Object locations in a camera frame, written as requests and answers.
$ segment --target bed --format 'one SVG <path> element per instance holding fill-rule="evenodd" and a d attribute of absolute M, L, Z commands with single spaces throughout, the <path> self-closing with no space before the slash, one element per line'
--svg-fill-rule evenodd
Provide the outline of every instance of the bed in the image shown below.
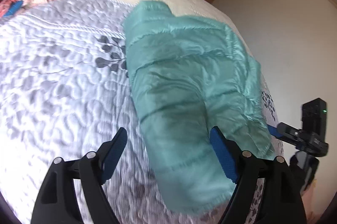
<path fill-rule="evenodd" d="M 226 204 L 201 216 L 166 209 L 150 168 L 130 97 L 122 23 L 140 0 L 56 0 L 0 21 L 0 192 L 21 223 L 30 223 L 35 198 L 55 157 L 96 151 L 119 127 L 128 144 L 104 184 L 121 223 L 217 223 Z M 175 15 L 232 21 L 204 0 L 160 0 Z M 263 115 L 278 123 L 261 75 Z M 277 155 L 282 142 L 272 138 Z M 261 198 L 259 180 L 247 223 Z M 76 195 L 85 223 L 92 223 L 80 183 Z"/>

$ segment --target wall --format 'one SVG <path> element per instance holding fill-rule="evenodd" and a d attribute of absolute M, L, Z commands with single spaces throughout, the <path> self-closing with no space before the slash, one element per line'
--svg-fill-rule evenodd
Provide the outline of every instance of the wall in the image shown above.
<path fill-rule="evenodd" d="M 255 58 L 280 121 L 301 128 L 301 104 L 328 103 L 329 153 L 316 173 L 313 210 L 322 213 L 337 190 L 337 9 L 328 0 L 215 0 Z M 285 157 L 294 153 L 285 145 Z"/>

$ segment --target wrinkled fabric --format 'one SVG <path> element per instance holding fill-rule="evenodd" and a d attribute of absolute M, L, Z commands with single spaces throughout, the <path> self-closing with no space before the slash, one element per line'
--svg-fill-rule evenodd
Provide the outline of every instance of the wrinkled fabric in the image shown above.
<path fill-rule="evenodd" d="M 131 93 L 167 208 L 201 213 L 228 201 L 235 184 L 210 145 L 213 126 L 242 150 L 274 157 L 259 63 L 228 25 L 175 17 L 163 2 L 140 2 L 124 31 Z"/>

